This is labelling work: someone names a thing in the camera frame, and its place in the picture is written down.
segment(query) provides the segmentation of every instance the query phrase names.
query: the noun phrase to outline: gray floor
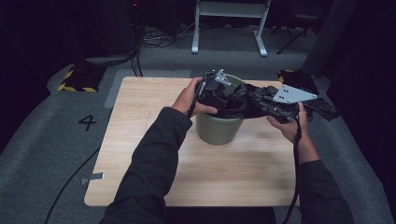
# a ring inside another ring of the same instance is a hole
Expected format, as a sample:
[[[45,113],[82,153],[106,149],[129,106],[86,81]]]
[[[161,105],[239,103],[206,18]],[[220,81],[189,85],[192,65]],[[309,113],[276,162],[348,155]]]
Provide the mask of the gray floor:
[[[298,69],[315,37],[309,33],[282,54],[276,55],[290,37],[280,30],[264,30],[268,57],[260,56],[252,30],[206,30],[198,54],[191,54],[191,36],[167,48],[141,49],[143,75],[198,77],[212,69],[242,79],[277,80],[281,69]],[[65,181],[99,147],[108,124],[120,77],[133,76],[128,63],[107,68],[99,92],[57,91],[68,68],[50,79],[51,95],[30,115],[0,155],[0,223],[43,223]],[[330,81],[315,78],[321,97],[327,99]],[[97,121],[86,132],[80,119],[93,115]],[[365,161],[348,127],[338,118],[328,122],[314,116],[310,134],[321,158],[334,174],[348,200],[356,223],[393,223],[382,185]],[[93,157],[65,189],[49,223],[98,223],[103,207],[89,207],[83,199],[87,186],[79,180],[92,173]],[[287,207],[276,207],[280,223]],[[290,223],[300,223],[294,210]]]

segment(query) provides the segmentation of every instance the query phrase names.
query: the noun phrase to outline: sleeve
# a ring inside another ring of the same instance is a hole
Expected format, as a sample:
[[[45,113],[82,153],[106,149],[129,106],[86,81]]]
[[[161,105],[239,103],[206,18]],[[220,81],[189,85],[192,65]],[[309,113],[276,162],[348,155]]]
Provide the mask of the sleeve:
[[[179,111],[163,108],[135,149],[101,224],[163,223],[163,197],[175,179],[177,152],[191,125],[191,120]]]
[[[355,223],[347,201],[322,161],[300,164],[297,185],[302,223]]]

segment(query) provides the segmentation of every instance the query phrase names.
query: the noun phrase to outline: person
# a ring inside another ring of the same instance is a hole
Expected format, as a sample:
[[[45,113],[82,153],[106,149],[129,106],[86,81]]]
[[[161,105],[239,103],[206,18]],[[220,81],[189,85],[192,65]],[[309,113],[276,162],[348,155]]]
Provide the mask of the person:
[[[120,182],[114,202],[105,210],[101,224],[164,223],[169,192],[177,171],[177,152],[192,125],[188,110],[201,80],[194,78],[171,107],[164,107],[149,127],[132,156],[132,162]],[[192,115],[216,114],[217,109],[196,103]],[[281,124],[267,117],[291,142],[297,130],[295,122]],[[332,174],[320,160],[307,128],[306,112],[300,103],[302,138],[298,144],[302,223],[354,223],[349,206]]]

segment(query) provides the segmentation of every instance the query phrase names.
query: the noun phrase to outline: black jacket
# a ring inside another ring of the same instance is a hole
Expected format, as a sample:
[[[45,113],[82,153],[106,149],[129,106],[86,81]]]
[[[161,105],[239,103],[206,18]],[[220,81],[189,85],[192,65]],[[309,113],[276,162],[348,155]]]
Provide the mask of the black jacket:
[[[165,107],[140,141],[101,224],[164,223],[163,197],[174,181],[191,120]],[[354,223],[349,206],[322,161],[300,165],[297,180],[302,223]]]

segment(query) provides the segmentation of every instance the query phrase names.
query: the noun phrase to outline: bucket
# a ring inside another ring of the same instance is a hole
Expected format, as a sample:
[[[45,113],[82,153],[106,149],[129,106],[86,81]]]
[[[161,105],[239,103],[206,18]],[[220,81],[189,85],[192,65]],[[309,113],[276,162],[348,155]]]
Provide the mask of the bucket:
[[[233,94],[237,86],[244,81],[239,77],[225,74],[231,86],[225,86],[226,95]],[[209,114],[197,114],[195,116],[197,133],[202,140],[214,146],[221,146],[233,141],[238,132],[242,119],[219,119]]]

